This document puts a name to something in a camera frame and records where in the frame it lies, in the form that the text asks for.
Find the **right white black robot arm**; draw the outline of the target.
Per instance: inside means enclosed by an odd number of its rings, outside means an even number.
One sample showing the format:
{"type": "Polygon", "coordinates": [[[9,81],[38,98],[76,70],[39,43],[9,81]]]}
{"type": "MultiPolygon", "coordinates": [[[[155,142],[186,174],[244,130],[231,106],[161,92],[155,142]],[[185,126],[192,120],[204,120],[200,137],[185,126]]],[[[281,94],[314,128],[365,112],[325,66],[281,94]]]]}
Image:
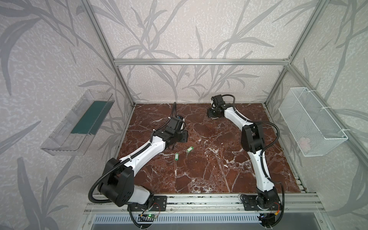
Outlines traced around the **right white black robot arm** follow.
{"type": "Polygon", "coordinates": [[[226,118],[230,120],[241,131],[241,146],[245,150],[252,163],[256,177],[257,196],[255,203],[261,210],[270,210],[277,208],[281,211],[284,207],[285,191],[282,190],[282,197],[279,197],[275,184],[277,182],[271,179],[265,151],[273,146],[279,139],[276,139],[266,145],[263,125],[270,125],[279,131],[278,127],[267,121],[253,121],[237,110],[235,106],[235,96],[230,94],[216,95],[211,97],[211,108],[208,109],[208,117],[213,119],[226,118]]]}

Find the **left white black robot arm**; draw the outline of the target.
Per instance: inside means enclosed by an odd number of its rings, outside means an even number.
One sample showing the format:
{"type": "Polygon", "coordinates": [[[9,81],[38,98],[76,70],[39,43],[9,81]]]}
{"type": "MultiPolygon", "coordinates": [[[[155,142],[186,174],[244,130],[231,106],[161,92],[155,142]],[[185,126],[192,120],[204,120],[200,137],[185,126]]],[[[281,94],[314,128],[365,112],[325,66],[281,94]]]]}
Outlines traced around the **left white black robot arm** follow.
{"type": "Polygon", "coordinates": [[[138,172],[155,156],[176,143],[186,143],[188,131],[183,116],[177,114],[177,103],[172,106],[168,120],[154,129],[149,140],[131,154],[110,159],[102,176],[92,185],[88,199],[94,204],[114,203],[118,207],[133,205],[149,209],[154,204],[154,193],[135,185],[138,172]]]}

